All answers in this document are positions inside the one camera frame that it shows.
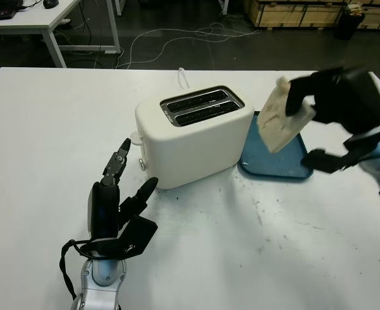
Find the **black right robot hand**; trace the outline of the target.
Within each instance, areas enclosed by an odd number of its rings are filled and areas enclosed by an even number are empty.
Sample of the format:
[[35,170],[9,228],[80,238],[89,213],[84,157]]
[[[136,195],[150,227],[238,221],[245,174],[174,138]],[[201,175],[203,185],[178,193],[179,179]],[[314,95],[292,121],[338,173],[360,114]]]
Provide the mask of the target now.
[[337,67],[291,80],[286,115],[296,114],[307,96],[314,97],[314,121],[338,123],[351,134],[380,126],[380,93],[363,69]]

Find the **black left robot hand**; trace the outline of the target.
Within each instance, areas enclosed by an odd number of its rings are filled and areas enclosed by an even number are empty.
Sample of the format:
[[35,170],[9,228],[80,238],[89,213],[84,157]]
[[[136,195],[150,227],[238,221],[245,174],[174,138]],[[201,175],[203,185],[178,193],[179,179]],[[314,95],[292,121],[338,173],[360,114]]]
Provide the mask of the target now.
[[131,139],[122,142],[110,157],[100,181],[93,184],[88,198],[88,231],[91,239],[115,238],[133,216],[140,215],[157,187],[158,179],[151,177],[132,197],[120,201],[119,181],[127,164]]

